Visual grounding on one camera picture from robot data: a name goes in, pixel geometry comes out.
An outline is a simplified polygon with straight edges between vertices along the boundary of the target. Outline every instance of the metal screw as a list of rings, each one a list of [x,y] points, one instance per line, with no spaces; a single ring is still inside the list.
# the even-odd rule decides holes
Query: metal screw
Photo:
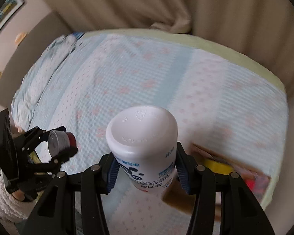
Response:
[[[57,173],[57,177],[60,179],[60,178],[63,178],[65,176],[65,172],[64,171],[59,171]]]
[[[231,172],[231,177],[234,178],[234,179],[238,179],[239,174],[237,172]]]
[[[90,169],[91,169],[92,171],[97,171],[97,170],[100,169],[100,165],[99,165],[99,164],[94,164],[93,166],[90,167]]]
[[[204,171],[206,168],[205,168],[205,166],[203,166],[203,165],[197,165],[197,166],[196,166],[196,169],[197,169],[198,171]]]

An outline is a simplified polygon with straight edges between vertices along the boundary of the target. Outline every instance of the white fleece fabric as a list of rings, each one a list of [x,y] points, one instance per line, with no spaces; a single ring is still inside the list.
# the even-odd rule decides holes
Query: white fleece fabric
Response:
[[[27,219],[35,206],[35,202],[20,202],[9,194],[0,177],[0,222],[10,235],[19,234],[14,223]]]

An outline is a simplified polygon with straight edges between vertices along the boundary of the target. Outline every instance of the small round container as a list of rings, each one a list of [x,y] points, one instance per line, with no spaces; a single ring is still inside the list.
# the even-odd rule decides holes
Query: small round container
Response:
[[[138,106],[123,110],[108,124],[110,150],[133,184],[161,192],[174,176],[177,123],[167,110]]]
[[[55,130],[49,133],[48,149],[51,157],[69,147],[76,147],[76,139],[73,133]]]

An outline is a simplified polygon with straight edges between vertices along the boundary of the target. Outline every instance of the yellow object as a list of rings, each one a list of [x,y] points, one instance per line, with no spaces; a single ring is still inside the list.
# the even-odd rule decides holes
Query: yellow object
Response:
[[[219,173],[223,175],[229,175],[234,169],[230,165],[218,163],[216,161],[206,159],[204,165],[212,170],[214,173]]]

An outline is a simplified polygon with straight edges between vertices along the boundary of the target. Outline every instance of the brown curtain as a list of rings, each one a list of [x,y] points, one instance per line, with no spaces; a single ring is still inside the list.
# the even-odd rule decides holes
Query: brown curtain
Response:
[[[289,0],[45,0],[75,31],[156,28],[243,53],[294,97],[294,7]]]

